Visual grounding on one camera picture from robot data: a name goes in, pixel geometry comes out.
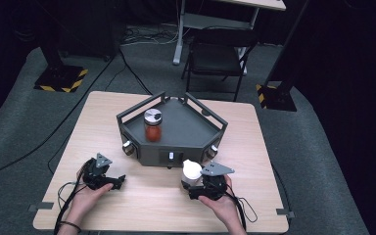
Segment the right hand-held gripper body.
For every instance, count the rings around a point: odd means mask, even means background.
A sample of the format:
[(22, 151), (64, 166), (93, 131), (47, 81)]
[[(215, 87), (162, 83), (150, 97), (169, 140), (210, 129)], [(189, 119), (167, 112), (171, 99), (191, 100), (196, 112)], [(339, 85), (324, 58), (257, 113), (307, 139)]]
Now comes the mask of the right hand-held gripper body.
[(224, 176), (234, 172), (233, 168), (217, 162), (206, 164), (201, 170), (203, 189), (200, 195), (212, 200), (220, 199), (227, 190)]

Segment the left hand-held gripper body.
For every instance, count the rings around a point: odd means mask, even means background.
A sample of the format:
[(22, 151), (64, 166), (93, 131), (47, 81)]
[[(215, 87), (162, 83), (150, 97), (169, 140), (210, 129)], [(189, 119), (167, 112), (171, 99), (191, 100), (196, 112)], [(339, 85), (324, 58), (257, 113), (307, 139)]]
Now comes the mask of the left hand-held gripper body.
[(92, 190), (99, 189), (108, 183), (115, 183), (113, 178), (105, 175), (111, 163), (111, 160), (98, 153), (95, 158), (84, 164), (83, 182)]

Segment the black corner shelf rack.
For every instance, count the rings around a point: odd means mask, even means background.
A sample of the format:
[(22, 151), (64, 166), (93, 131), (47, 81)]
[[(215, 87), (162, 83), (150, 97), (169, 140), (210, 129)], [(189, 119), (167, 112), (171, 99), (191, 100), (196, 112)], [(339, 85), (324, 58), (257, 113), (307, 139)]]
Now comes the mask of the black corner shelf rack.
[[(162, 138), (145, 137), (144, 113), (158, 109), (163, 114)], [(126, 155), (141, 165), (181, 167), (185, 160), (202, 164), (213, 159), (227, 122), (187, 93), (182, 98), (153, 95), (117, 115), (117, 124)]]

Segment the silver lid spice jar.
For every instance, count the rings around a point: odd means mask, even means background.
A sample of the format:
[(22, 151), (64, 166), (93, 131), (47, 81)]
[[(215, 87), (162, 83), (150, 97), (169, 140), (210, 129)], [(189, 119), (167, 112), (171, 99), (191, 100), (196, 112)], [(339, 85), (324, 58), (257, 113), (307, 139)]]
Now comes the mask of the silver lid spice jar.
[(163, 114), (158, 109), (149, 109), (144, 113), (145, 137), (150, 142), (158, 142), (162, 138)]

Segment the person's right hand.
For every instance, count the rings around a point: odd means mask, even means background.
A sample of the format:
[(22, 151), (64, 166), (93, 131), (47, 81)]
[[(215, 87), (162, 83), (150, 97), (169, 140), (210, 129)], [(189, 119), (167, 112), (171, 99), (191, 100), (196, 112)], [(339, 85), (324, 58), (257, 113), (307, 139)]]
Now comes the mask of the person's right hand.
[(223, 196), (217, 201), (206, 196), (200, 196), (199, 201), (210, 208), (216, 217), (227, 227), (241, 227), (237, 208), (233, 200), (228, 196)]

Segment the person's left hand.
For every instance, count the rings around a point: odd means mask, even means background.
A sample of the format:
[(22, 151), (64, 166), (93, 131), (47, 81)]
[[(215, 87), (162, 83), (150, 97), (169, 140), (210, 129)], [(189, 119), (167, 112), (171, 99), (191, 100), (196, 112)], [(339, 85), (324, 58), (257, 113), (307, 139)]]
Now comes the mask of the person's left hand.
[(80, 183), (70, 204), (66, 221), (79, 225), (85, 216), (96, 206), (99, 199), (113, 188), (108, 183), (99, 189), (92, 190), (84, 183)]

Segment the black wrist band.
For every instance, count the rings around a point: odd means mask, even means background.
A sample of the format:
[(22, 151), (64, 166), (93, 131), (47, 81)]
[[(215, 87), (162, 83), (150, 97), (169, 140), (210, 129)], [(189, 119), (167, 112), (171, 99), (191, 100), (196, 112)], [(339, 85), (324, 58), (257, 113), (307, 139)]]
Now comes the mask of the black wrist band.
[(81, 231), (82, 231), (81, 228), (78, 225), (71, 223), (71, 222), (68, 222), (68, 221), (60, 221), (59, 224), (69, 225), (71, 227), (74, 227), (77, 230), (77, 233), (81, 233)]

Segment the hazard striped stand base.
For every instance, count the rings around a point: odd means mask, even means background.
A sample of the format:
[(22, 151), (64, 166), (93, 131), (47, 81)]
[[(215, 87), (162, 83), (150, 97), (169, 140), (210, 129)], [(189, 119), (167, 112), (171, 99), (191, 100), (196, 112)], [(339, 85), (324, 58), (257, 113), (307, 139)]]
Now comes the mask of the hazard striped stand base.
[(47, 68), (35, 81), (34, 88), (52, 92), (75, 92), (88, 70), (77, 66)]
[(290, 91), (280, 86), (257, 85), (258, 100), (263, 109), (295, 112), (297, 110)]

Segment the black folding chair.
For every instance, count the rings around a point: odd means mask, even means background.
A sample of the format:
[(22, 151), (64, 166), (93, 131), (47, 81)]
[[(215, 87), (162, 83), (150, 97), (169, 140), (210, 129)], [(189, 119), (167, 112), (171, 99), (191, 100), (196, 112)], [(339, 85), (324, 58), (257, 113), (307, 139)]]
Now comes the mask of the black folding chair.
[[(197, 30), (189, 45), (181, 78), (187, 78), (187, 92), (231, 93), (237, 100), (250, 52), (258, 35), (247, 28), (210, 26)], [(205, 86), (191, 84), (191, 75), (221, 76), (220, 82)]]

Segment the black stand pole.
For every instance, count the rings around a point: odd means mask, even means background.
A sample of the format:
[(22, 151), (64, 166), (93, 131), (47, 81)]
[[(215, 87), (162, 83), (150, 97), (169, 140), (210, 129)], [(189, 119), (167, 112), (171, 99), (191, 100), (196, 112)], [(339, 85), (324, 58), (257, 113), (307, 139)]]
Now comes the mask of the black stand pole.
[(277, 90), (283, 93), (289, 92), (294, 86), (297, 78), (298, 63), (303, 57), (301, 55), (300, 46), (301, 40), (304, 39), (304, 31), (306, 28), (306, 9), (310, 4), (310, 0), (305, 0), (305, 3), (300, 10), (300, 13), (287, 37), (284, 48), (277, 58), (274, 66), (265, 82), (268, 85), (270, 82), (280, 80)]
[(63, 62), (60, 59), (55, 45), (52, 25), (48, 20), (47, 12), (38, 0), (31, 0), (31, 4), (36, 17), (36, 32), (39, 45), (47, 61), (48, 68), (51, 71), (58, 71), (63, 65)]

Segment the black cabinet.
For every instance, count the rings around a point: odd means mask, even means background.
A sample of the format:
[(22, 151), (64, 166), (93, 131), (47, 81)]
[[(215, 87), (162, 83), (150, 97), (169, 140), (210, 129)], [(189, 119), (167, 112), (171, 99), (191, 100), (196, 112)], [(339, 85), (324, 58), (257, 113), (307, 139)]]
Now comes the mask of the black cabinet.
[(114, 40), (116, 0), (59, 0), (58, 50), (63, 57), (108, 61), (117, 54)]

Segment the white desk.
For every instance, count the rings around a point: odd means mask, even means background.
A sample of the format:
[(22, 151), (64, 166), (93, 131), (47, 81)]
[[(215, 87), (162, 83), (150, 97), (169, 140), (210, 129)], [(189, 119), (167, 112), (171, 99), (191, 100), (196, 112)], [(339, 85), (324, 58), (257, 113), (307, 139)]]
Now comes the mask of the white desk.
[(183, 34), (185, 28), (196, 28), (201, 29), (208, 26), (229, 26), (229, 27), (240, 27), (240, 28), (253, 28), (256, 24), (259, 10), (267, 9), (272, 11), (285, 11), (286, 5), (283, 0), (216, 0), (219, 2), (226, 2), (229, 4), (237, 4), (241, 6), (248, 6), (253, 8), (253, 14), (247, 22), (229, 20), (227, 18), (204, 16), (200, 13), (187, 13), (186, 12), (186, 1), (180, 0), (178, 13), (178, 31), (177, 31), (177, 41), (173, 56), (172, 63), (175, 66), (180, 64), (181, 53), (183, 50)]

